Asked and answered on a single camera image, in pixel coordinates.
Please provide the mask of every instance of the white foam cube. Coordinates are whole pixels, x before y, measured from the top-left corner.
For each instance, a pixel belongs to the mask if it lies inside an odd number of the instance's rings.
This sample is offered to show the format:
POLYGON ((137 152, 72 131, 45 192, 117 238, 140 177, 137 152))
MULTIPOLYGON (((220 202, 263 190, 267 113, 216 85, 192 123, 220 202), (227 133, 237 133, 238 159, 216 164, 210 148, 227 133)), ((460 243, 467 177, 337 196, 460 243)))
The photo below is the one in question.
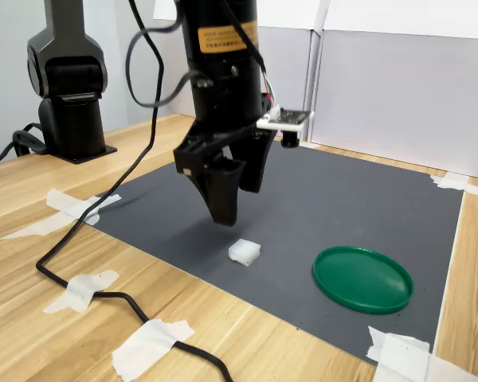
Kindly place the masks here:
POLYGON ((229 257, 246 267, 248 267, 260 253, 261 246, 259 244, 243 239, 239 239, 229 248, 229 257))

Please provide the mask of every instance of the green plastic lid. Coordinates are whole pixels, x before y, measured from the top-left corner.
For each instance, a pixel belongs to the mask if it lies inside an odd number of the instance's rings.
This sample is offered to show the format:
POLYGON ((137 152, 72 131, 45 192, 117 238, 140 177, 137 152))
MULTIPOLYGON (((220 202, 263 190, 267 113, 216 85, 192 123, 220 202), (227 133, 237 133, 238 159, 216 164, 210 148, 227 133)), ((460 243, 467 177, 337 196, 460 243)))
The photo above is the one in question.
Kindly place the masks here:
POLYGON ((389 314, 406 307, 414 291, 409 273, 389 257, 358 247, 328 248, 315 259, 319 288, 358 312, 389 314))

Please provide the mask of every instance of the gray mat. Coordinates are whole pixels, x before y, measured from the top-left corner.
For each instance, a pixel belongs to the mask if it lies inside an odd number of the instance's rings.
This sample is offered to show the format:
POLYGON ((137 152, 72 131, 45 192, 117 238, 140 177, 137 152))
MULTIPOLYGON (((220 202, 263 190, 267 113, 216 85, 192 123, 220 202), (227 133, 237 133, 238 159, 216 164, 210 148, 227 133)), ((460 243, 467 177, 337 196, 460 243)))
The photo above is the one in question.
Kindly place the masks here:
POLYGON ((118 193, 122 200, 100 211, 96 228, 358 358, 372 363, 365 357, 369 325, 433 347, 462 192, 437 188, 427 174, 275 143, 260 194, 239 192, 233 228, 213 223, 173 164, 118 193), (239 238, 262 246, 249 267, 228 258, 239 238), (336 245, 398 261, 414 281, 410 304, 397 314, 371 315, 330 300, 312 265, 336 245))

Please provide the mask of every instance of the wooden table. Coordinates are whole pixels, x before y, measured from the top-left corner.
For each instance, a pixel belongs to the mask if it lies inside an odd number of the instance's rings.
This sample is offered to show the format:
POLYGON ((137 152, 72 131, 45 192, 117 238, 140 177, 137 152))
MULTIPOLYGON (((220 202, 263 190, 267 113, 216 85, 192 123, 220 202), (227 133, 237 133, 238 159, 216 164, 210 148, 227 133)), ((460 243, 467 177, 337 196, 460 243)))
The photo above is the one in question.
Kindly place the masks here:
MULTIPOLYGON (((180 115, 159 119, 154 149, 128 180, 172 162, 172 150, 191 122, 180 115)), ((107 133, 107 143, 118 152, 78 166, 37 155, 1 164, 0 238, 53 214, 45 203, 52 188, 80 199, 108 189, 146 146, 148 136, 149 123, 107 133)), ((318 150, 445 173, 330 147, 318 150)), ((471 182, 478 185, 478 179, 471 182)), ((162 223, 162 216, 152 217, 153 229, 162 223)), ((83 314, 42 312, 62 289, 34 264, 68 229, 0 240, 0 380, 120 380, 111 352, 141 325, 126 302, 95 300, 83 314)), ((478 376, 478 196, 464 197, 453 258, 437 355, 478 376)), ((371 365, 89 226, 80 229, 48 268, 65 279, 107 269, 119 272, 110 290, 129 293, 150 318, 187 320, 195 330, 187 342, 220 357, 236 381, 365 381, 374 375, 371 365)), ((219 379, 213 365, 178 349, 140 378, 219 379)))

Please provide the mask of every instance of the wire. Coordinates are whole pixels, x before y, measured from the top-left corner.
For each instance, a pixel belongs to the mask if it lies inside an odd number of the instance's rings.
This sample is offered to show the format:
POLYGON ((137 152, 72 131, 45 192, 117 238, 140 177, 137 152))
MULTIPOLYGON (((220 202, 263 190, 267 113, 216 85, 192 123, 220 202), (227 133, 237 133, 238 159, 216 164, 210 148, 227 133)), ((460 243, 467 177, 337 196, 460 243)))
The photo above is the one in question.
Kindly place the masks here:
POLYGON ((213 82, 209 79, 208 76, 206 76, 204 73, 198 71, 198 70, 190 70, 187 72, 184 76, 182 76, 181 80, 178 82, 177 86, 175 87, 175 90, 165 99, 159 100, 156 99, 154 103, 144 103, 139 101, 135 93, 133 92, 133 87, 131 84, 131 56, 133 53, 133 49, 135 48, 136 43, 139 41, 140 38, 145 37, 147 40, 147 43, 152 49, 156 49, 154 45, 154 42, 151 40, 151 37, 149 36, 149 33, 151 32, 157 32, 157 33, 169 33, 174 30, 176 30, 181 24, 182 20, 184 19, 184 9, 182 8, 182 1, 184 0, 174 0, 175 2, 175 7, 177 8, 177 18, 175 19, 175 22, 172 25, 166 26, 166 27, 155 27, 155 28, 145 28, 145 25, 143 24, 142 19, 135 15, 136 22, 138 23, 140 27, 140 31, 135 34, 135 36, 131 39, 131 42, 129 43, 129 47, 127 48, 127 53, 126 53, 126 82, 127 82, 127 89, 129 90, 129 93, 131 94, 132 99, 140 106, 143 107, 161 107, 163 105, 168 104, 170 101, 172 101, 184 88, 184 84, 190 80, 193 79, 200 79, 201 82, 198 83, 199 86, 202 87, 210 87, 213 85, 213 82))
POLYGON ((272 87, 271 83, 269 82, 269 78, 267 76, 265 77, 265 80, 268 83, 269 91, 271 92, 272 101, 276 105, 276 94, 274 94, 274 88, 272 87))
POLYGON ((262 55, 259 53, 258 49, 249 39, 248 34, 246 34, 245 30, 242 28, 242 25, 239 20, 237 20, 235 14, 233 14, 233 11, 230 9, 229 3, 226 0, 216 1, 219 3, 221 10, 223 10, 225 16, 229 19, 230 24, 232 24, 239 37, 242 39, 242 42, 245 43, 246 49, 248 49, 249 54, 251 54, 255 61, 259 64, 259 66, 261 67, 261 71, 263 73, 266 73, 264 59, 262 58, 262 55))
POLYGON ((265 91, 268 93, 269 102, 271 103, 271 107, 274 107, 274 103, 272 102, 272 98, 271 98, 271 92, 269 91, 268 82, 265 79, 265 73, 262 73, 262 76, 264 77, 265 91))
MULTIPOLYGON (((180 10, 180 4, 179 2, 175 2, 178 11, 180 10)), ((135 20, 140 28, 141 34, 140 36, 144 36, 147 43, 151 47, 152 51, 154 52, 156 59, 158 60, 159 63, 159 73, 158 73, 158 85, 156 88, 156 96, 155 96, 155 102, 154 105, 159 105, 160 104, 160 98, 161 98, 161 90, 162 90, 162 82, 163 82, 163 73, 164 73, 164 63, 161 55, 159 54, 158 49, 156 48, 154 42, 151 40, 150 36, 147 34, 147 30, 145 29, 145 25, 142 22, 141 17, 139 16, 138 9, 136 8, 135 0, 129 0, 129 5, 131 7, 131 11, 133 15, 135 16, 135 20)), ((181 18, 180 12, 178 12, 177 16, 177 21, 174 23, 174 25, 180 25, 179 19, 181 18)), ((163 30, 163 31, 169 31, 173 30, 174 25, 171 27, 167 27, 165 29, 158 29, 158 30, 163 30)), ((131 55, 130 52, 132 50, 131 46, 133 45, 133 41, 131 41, 128 53, 129 56, 131 55)), ((126 75, 129 76, 129 66, 126 66, 126 75)), ((132 95, 132 89, 131 86, 129 87, 129 91, 132 95)), ((55 283, 60 284, 63 287, 67 287, 68 282, 65 281, 63 278, 55 275, 52 273, 48 268, 44 266, 44 264, 49 261, 54 255, 56 255, 74 236, 78 228, 81 226, 81 224, 84 222, 85 217, 97 206, 99 206, 101 203, 103 203, 112 193, 119 187, 119 185, 126 179, 126 177, 136 168, 136 166, 142 161, 143 157, 151 150, 151 148, 154 145, 155 141, 155 135, 156 135, 156 119, 158 116, 158 106, 154 106, 154 110, 152 112, 152 124, 151 124, 151 137, 149 140, 149 143, 147 144, 147 147, 143 149, 142 153, 137 157, 135 162, 127 169, 127 171, 122 175, 122 177, 119 178, 119 180, 93 205, 85 209, 85 211, 81 214, 80 218, 76 221, 76 223, 69 229, 69 231, 62 237, 62 239, 55 244, 53 248, 51 248, 44 256, 42 256, 37 262, 36 262, 36 268, 43 274, 52 279, 55 283)), ((135 302, 135 300, 129 295, 125 294, 122 292, 96 292, 93 295, 94 298, 123 298, 127 301, 127 303, 131 306, 131 308, 135 311, 135 313, 139 316, 139 318, 142 320, 143 323, 149 321, 149 317, 140 309, 138 304, 135 302)), ((174 347, 179 348, 185 352, 194 354, 196 356, 202 357, 213 364, 215 364, 221 371, 221 374, 223 375, 224 379, 226 382, 233 382, 232 377, 230 376, 230 373, 228 369, 226 368, 225 364, 219 359, 213 356, 212 354, 206 352, 205 350, 196 348, 194 346, 184 344, 180 341, 175 342, 174 347)))
MULTIPOLYGON (((32 127, 35 127, 37 129, 41 129, 41 125, 39 123, 29 123, 23 128, 23 131, 30 131, 32 127)), ((12 150, 14 147, 14 144, 11 142, 9 143, 5 149, 3 149, 3 152, 0 154, 0 161, 7 156, 7 154, 12 150)))

